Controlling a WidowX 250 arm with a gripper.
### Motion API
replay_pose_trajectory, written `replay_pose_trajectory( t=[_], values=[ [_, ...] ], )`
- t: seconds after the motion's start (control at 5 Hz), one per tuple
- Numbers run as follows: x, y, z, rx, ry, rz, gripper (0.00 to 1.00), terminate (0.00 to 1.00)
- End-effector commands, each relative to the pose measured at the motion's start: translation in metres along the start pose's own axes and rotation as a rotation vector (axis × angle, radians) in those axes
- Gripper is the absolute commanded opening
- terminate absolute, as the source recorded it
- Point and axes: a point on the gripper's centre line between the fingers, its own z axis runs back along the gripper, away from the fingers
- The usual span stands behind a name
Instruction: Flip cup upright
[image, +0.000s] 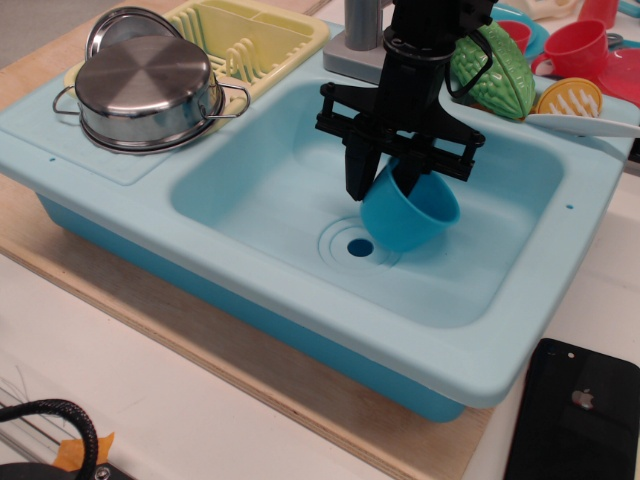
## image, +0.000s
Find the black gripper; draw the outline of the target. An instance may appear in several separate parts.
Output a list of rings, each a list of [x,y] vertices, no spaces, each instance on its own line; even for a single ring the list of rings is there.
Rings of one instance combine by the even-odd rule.
[[[485,141],[441,106],[451,87],[456,42],[486,23],[483,1],[396,1],[383,30],[386,56],[379,83],[321,86],[317,129],[342,140],[346,190],[354,201],[371,188],[380,157],[398,158],[392,177],[409,197],[422,174],[465,181]]]

